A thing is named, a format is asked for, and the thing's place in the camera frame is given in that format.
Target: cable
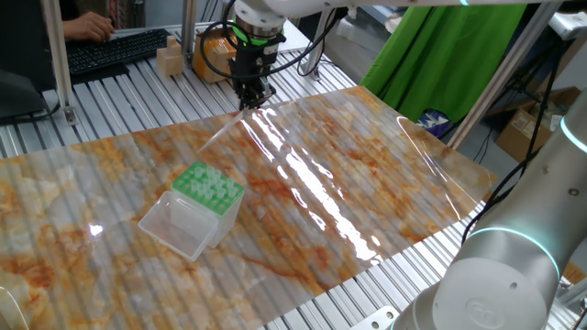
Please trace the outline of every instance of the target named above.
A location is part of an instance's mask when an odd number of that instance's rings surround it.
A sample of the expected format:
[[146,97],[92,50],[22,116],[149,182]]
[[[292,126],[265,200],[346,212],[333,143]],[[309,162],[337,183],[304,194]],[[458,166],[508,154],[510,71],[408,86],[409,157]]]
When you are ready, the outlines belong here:
[[208,21],[212,21],[212,18],[214,17],[214,13],[216,12],[216,7],[218,6],[218,1],[216,0],[216,2],[214,2],[214,8],[212,9],[212,13],[210,13],[210,18],[208,18]]
[[[330,14],[328,14],[327,22],[326,22],[326,24],[324,26],[325,29],[326,29],[326,26],[329,24],[328,22],[330,22],[330,19],[333,18],[333,15],[335,13],[336,13],[336,9],[333,9],[332,11],[330,11]],[[320,65],[320,61],[322,60],[322,56],[324,55],[324,49],[326,47],[326,41],[325,40],[322,40],[321,43],[322,43],[322,49],[320,50],[320,56],[318,57],[318,60],[314,64],[314,67],[312,68],[312,70],[309,70],[307,73],[301,73],[300,72],[300,67],[302,65],[302,61],[300,60],[300,61],[297,62],[297,69],[296,70],[297,70],[297,74],[300,77],[307,77],[307,76],[309,76],[310,74],[312,74],[312,72],[314,72],[314,70],[316,70],[316,68],[318,67],[318,65]],[[312,41],[310,41],[308,43],[308,46],[306,48],[310,47],[311,44],[312,44]]]
[[207,0],[205,2],[205,7],[204,7],[204,11],[202,12],[202,16],[200,17],[200,22],[204,22],[205,12],[208,10],[208,5],[210,4],[210,1],[212,1],[212,0]]
[[479,214],[477,214],[477,216],[475,216],[471,222],[467,225],[467,227],[465,228],[465,232],[462,234],[462,240],[461,240],[461,244],[465,244],[465,241],[467,240],[467,236],[469,235],[469,231],[471,231],[471,228],[473,227],[473,225],[475,225],[477,222],[479,222],[479,220],[494,206],[496,206],[498,203],[500,203],[503,199],[505,199],[505,197],[507,197],[507,195],[509,195],[509,193],[514,189],[514,187],[510,188],[507,192],[504,192],[503,195],[498,196],[499,192],[504,188],[504,186],[510,181],[512,180],[512,178],[515,176],[516,173],[518,173],[518,171],[522,170],[530,161],[532,161],[534,159],[534,157],[538,154],[540,150],[537,150],[536,152],[534,152],[532,155],[530,155],[529,158],[526,158],[524,161],[522,161],[521,163],[519,163],[515,169],[513,169],[511,172],[509,172],[509,174],[507,174],[507,176],[502,180],[502,182],[499,184],[499,186],[497,186],[497,188],[495,189],[495,191],[493,192],[492,196],[489,198],[489,200],[487,201],[487,204],[485,205],[485,207],[479,212]]
[[340,69],[340,66],[338,64],[336,64],[335,62],[333,62],[332,60],[320,60],[321,62],[324,62],[325,64],[331,64],[334,65],[335,67]]
[[483,163],[483,160],[485,159],[485,155],[487,155],[487,150],[489,150],[489,140],[492,136],[492,133],[493,133],[493,125],[492,125],[491,129],[489,130],[489,134],[487,135],[487,142],[485,143],[485,151],[483,152],[481,159],[479,159],[479,165],[481,165],[481,163]]
[[[306,49],[304,52],[302,52],[302,54],[300,54],[298,57],[296,57],[295,59],[285,63],[283,66],[277,68],[277,69],[272,69],[266,72],[262,72],[262,73],[257,73],[257,74],[249,74],[249,75],[243,75],[243,76],[236,76],[236,75],[232,75],[232,74],[227,74],[224,73],[222,71],[220,71],[219,69],[217,69],[214,65],[212,65],[212,63],[210,62],[210,60],[208,59],[208,57],[205,54],[204,51],[204,42],[205,42],[205,38],[210,34],[210,32],[217,26],[222,25],[223,27],[225,27],[225,31],[227,31],[227,26],[233,26],[235,28],[238,28],[242,31],[243,28],[239,27],[237,24],[234,23],[230,23],[227,21],[228,18],[228,12],[230,11],[230,8],[232,7],[232,5],[234,5],[236,0],[230,0],[230,3],[227,5],[227,9],[225,10],[225,14],[223,15],[223,20],[221,22],[216,22],[211,24],[203,33],[202,36],[202,42],[200,42],[200,53],[202,54],[202,59],[204,60],[204,63],[208,66],[208,68],[210,68],[210,70],[212,70],[214,73],[228,78],[228,79],[241,79],[241,80],[247,80],[247,79],[257,79],[257,78],[262,78],[262,77],[267,77],[269,75],[272,75],[274,73],[277,72],[281,72],[283,70],[286,70],[287,68],[291,67],[292,65],[296,64],[298,61],[301,61],[307,54],[309,54],[312,50],[314,50],[314,48],[317,47],[317,45],[320,44],[320,42],[326,37],[326,35],[328,34],[328,32],[330,32],[332,30],[332,28],[335,26],[336,20],[333,20],[330,25],[327,26],[327,28],[325,28],[325,31],[316,39],[316,43],[313,44],[312,46],[310,46],[308,49]],[[234,42],[232,41],[231,38],[227,38],[228,43],[230,43],[231,45],[234,44]]]
[[2,119],[2,120],[0,120],[0,126],[4,126],[4,125],[15,125],[15,124],[36,123],[39,120],[43,120],[45,118],[49,118],[50,116],[53,116],[57,111],[59,111],[60,108],[61,108],[60,107],[60,103],[57,102],[57,104],[53,107],[53,109],[51,111],[49,111],[47,114],[45,114],[45,115],[33,116],[31,118],[7,118],[7,119]]
[[485,139],[481,143],[481,147],[479,148],[479,151],[477,151],[477,155],[475,155],[475,158],[473,159],[473,161],[475,161],[475,162],[477,161],[477,157],[479,157],[479,155],[481,155],[481,151],[483,150],[483,147],[485,147],[485,144],[487,144],[487,148],[489,148],[489,138],[491,137],[492,132],[493,132],[493,125],[489,129],[489,133],[487,133],[487,137],[485,137]]
[[[550,99],[550,93],[552,92],[552,85],[554,84],[555,79],[557,78],[557,72],[559,71],[559,64],[560,60],[562,59],[562,55],[564,53],[564,47],[560,46],[557,51],[557,57],[554,61],[554,66],[552,67],[552,72],[550,73],[550,78],[548,78],[548,85],[547,90],[544,92],[544,99],[540,104],[540,112],[538,113],[538,118],[536,124],[534,125],[534,133],[532,134],[532,138],[530,139],[530,147],[528,148],[527,156],[529,156],[532,151],[534,151],[534,146],[536,144],[536,140],[538,138],[538,131],[542,126],[542,117],[544,116],[544,112],[548,109],[548,101]],[[522,169],[522,175],[526,172],[527,165]]]

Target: metal pole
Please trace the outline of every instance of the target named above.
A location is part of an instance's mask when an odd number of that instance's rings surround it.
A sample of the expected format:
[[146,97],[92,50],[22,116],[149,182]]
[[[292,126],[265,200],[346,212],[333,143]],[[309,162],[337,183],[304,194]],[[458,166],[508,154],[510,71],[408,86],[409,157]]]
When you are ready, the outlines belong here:
[[53,72],[57,83],[57,95],[67,123],[76,125],[77,119],[72,106],[72,81],[70,80],[70,67],[67,62],[59,0],[42,0],[42,4],[43,15],[47,24],[47,34],[49,35]]
[[196,0],[183,0],[182,55],[188,64],[194,55],[196,8]]
[[489,106],[491,106],[495,96],[502,91],[512,74],[526,57],[536,40],[548,25],[552,16],[557,12],[561,2],[543,3],[534,14],[527,27],[518,38],[504,62],[495,72],[493,78],[477,100],[465,120],[460,125],[457,133],[449,142],[449,147],[458,149],[462,146],[465,139],[471,131],[479,124]]
[[[322,12],[322,16],[320,16],[320,21],[318,22],[318,28],[316,29],[316,35],[314,36],[314,41],[316,41],[316,39],[320,37],[320,35],[324,32],[324,29],[327,26],[328,16],[330,16],[330,12],[331,10],[325,10]],[[310,74],[310,76],[316,81],[320,80],[320,72],[318,71],[317,63],[320,61],[320,56],[322,55],[323,47],[324,45],[314,48],[314,50],[310,52],[310,57],[308,58],[308,61],[302,64],[301,66],[303,74],[308,74],[310,70],[316,67],[312,74]]]

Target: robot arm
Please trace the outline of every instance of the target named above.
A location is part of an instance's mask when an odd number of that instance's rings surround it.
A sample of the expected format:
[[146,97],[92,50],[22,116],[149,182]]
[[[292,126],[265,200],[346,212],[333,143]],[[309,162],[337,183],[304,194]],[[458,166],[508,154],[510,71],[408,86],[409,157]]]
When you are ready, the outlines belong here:
[[587,237],[587,92],[508,198],[477,225],[444,279],[393,330],[538,330]]

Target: marble-patterned surface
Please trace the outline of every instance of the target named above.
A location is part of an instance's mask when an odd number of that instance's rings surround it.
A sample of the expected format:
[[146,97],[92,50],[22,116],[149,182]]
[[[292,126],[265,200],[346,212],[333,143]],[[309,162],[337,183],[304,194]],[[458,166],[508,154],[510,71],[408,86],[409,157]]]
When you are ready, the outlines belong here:
[[[468,214],[494,177],[356,87],[0,160],[12,328],[254,329]],[[246,189],[189,262],[138,229],[196,161]]]

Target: cardboard box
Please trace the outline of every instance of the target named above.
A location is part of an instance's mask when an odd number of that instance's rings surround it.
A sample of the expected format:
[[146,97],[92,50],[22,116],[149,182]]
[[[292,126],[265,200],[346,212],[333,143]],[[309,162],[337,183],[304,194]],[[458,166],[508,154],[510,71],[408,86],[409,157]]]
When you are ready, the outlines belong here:
[[[550,96],[550,101],[558,108],[568,110],[575,103],[580,93],[581,91],[574,87],[562,89],[553,92]],[[529,112],[537,106],[537,103],[523,100],[517,103],[517,106],[514,117],[504,128],[502,134],[495,141],[495,144],[515,160],[522,162],[526,159],[526,154],[530,148],[530,140],[537,124],[537,119],[530,115]],[[556,125],[552,125],[552,130],[556,129],[556,127]],[[547,143],[548,139],[552,136],[552,130],[551,126],[545,126],[543,121],[543,124],[540,125],[540,129],[538,130],[534,151],[540,149]]]
[[569,265],[567,266],[567,269],[565,269],[565,272],[562,276],[564,276],[565,279],[569,280],[569,282],[575,285],[587,279],[587,274],[585,274],[585,272],[582,269],[580,269],[577,265],[575,265],[572,262],[569,262]]
[[[231,36],[231,38],[237,43],[237,38],[235,36]],[[202,34],[199,34],[195,40],[194,59],[192,60],[192,66],[194,67],[195,73],[207,83],[224,81],[226,79],[225,77],[216,74],[205,64],[204,59],[200,54],[201,41]],[[230,73],[228,61],[237,56],[237,50],[230,46],[224,37],[224,31],[222,29],[215,29],[210,32],[205,39],[204,51],[206,57],[215,68],[224,73]]]
[[[534,133],[537,120],[528,112],[518,109],[514,117],[502,131],[502,134],[497,138],[495,144],[507,152],[515,160],[522,162],[526,159],[528,149],[530,149],[530,139]],[[540,125],[534,150],[540,149],[547,143],[552,136],[552,132],[548,127]]]

